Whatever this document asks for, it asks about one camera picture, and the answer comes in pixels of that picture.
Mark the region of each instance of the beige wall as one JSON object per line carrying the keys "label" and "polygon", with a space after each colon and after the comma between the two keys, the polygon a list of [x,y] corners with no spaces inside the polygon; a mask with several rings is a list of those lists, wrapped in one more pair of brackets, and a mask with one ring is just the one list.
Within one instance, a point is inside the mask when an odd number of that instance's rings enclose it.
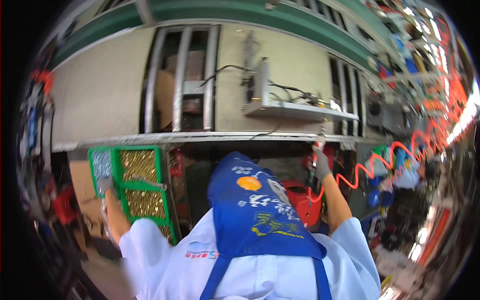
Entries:
{"label": "beige wall", "polygon": [[[238,24],[223,24],[218,45],[217,68],[224,65],[244,65],[244,40],[249,30],[254,31],[255,65],[261,57],[268,57],[269,76],[276,84],[289,85],[313,94],[321,93],[323,99],[332,95],[328,53],[320,46],[286,34]],[[240,86],[241,71],[227,69],[216,81],[217,131],[270,131],[278,119],[244,117],[245,88]],[[287,98],[282,89],[272,92]],[[327,123],[331,133],[333,123]],[[318,132],[319,123],[284,118],[277,131]]]}
{"label": "beige wall", "polygon": [[154,32],[139,29],[104,41],[54,72],[53,145],[138,133]]}

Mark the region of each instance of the green metal beam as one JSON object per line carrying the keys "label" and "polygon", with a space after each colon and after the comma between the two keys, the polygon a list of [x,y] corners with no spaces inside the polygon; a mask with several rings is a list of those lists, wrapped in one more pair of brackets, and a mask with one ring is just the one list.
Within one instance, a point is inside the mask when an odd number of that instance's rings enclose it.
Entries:
{"label": "green metal beam", "polygon": [[[225,19],[267,25],[308,38],[350,58],[367,70],[370,52],[356,39],[315,15],[279,4],[265,9],[265,0],[150,0],[156,21],[175,19]],[[73,33],[53,60],[59,64],[75,51],[121,29],[141,24],[135,5],[108,12]]]}
{"label": "green metal beam", "polygon": [[55,53],[49,67],[54,68],[70,55],[122,29],[142,25],[135,3],[115,8],[75,31]]}

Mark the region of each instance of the blue apron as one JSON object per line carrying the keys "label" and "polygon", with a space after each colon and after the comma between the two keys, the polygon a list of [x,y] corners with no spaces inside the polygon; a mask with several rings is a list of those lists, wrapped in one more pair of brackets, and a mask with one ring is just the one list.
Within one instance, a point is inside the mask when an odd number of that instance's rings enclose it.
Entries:
{"label": "blue apron", "polygon": [[208,200],[219,254],[201,300],[213,298],[232,258],[265,254],[312,257],[318,299],[332,299],[322,262],[326,248],[303,227],[270,170],[232,152],[212,174]]}

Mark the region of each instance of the apron strap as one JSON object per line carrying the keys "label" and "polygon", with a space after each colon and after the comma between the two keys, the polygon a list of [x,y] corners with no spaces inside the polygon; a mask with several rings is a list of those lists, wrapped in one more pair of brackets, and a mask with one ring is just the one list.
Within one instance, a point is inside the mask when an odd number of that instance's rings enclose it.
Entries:
{"label": "apron strap", "polygon": [[[213,299],[215,295],[216,288],[220,284],[220,281],[225,275],[225,272],[228,269],[231,258],[227,258],[223,255],[219,255],[215,265],[213,266],[212,272],[208,278],[207,284],[200,296],[200,300],[210,300]],[[332,300],[332,295],[330,294],[330,287],[328,285],[328,278],[325,272],[324,263],[321,259],[313,259],[313,266],[315,268],[315,277],[317,280],[317,292],[319,300]]]}
{"label": "apron strap", "polygon": [[220,284],[220,281],[223,278],[223,275],[228,269],[228,265],[230,264],[231,258],[227,258],[223,255],[219,255],[215,265],[213,266],[212,272],[210,273],[210,277],[208,278],[207,284],[200,296],[200,300],[210,300],[213,299],[215,295],[216,288]]}
{"label": "apron strap", "polygon": [[319,300],[332,300],[330,294],[330,286],[328,285],[327,273],[325,272],[324,263],[321,259],[314,258],[313,266],[315,267],[315,277],[317,279],[317,292]]}

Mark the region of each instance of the green plastic tray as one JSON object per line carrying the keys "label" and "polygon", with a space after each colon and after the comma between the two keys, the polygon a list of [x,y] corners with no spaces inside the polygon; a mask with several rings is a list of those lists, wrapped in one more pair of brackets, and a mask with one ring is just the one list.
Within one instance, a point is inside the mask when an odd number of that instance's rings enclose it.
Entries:
{"label": "green plastic tray", "polygon": [[[110,161],[112,164],[112,176],[113,182],[115,184],[115,189],[117,195],[120,198],[120,203],[123,209],[123,212],[127,215],[128,220],[133,223],[141,218],[149,218],[153,220],[158,226],[168,226],[172,234],[173,244],[177,244],[175,238],[175,231],[173,230],[173,224],[170,221],[170,216],[168,213],[168,204],[165,191],[160,187],[149,184],[148,182],[139,181],[139,180],[124,180],[123,173],[125,172],[124,166],[121,164],[120,151],[142,151],[142,150],[152,150],[155,153],[155,168],[156,168],[156,177],[157,183],[162,183],[162,172],[161,172],[161,149],[157,146],[145,145],[145,146],[113,146],[113,147],[93,147],[88,150],[88,160],[90,162],[90,171],[92,173],[93,185],[95,188],[95,193],[97,197],[101,198],[103,195],[97,192],[96,179],[94,176],[94,166],[93,166],[93,153],[110,151]],[[128,200],[125,194],[125,190],[134,190],[134,191],[148,191],[148,192],[161,192],[162,193],[162,204],[165,212],[165,219],[155,217],[155,216],[132,216],[130,215],[130,210],[128,207]]]}
{"label": "green plastic tray", "polygon": [[162,183],[162,151],[157,146],[146,145],[146,146],[115,146],[112,148],[112,171],[113,171],[113,181],[115,183],[125,183],[128,185],[129,190],[143,190],[150,186],[147,182],[139,180],[127,181],[123,179],[123,173],[125,172],[125,167],[121,164],[120,151],[142,151],[142,150],[151,150],[155,155],[155,169],[156,169],[156,182]]}
{"label": "green plastic tray", "polygon": [[90,163],[90,173],[92,174],[92,181],[93,181],[93,187],[95,189],[95,195],[97,198],[102,198],[103,195],[98,193],[98,189],[96,188],[96,178],[95,178],[95,173],[94,173],[94,167],[93,167],[93,153],[94,152],[105,152],[105,151],[110,151],[110,161],[112,161],[112,150],[113,147],[93,147],[88,149],[88,162]]}

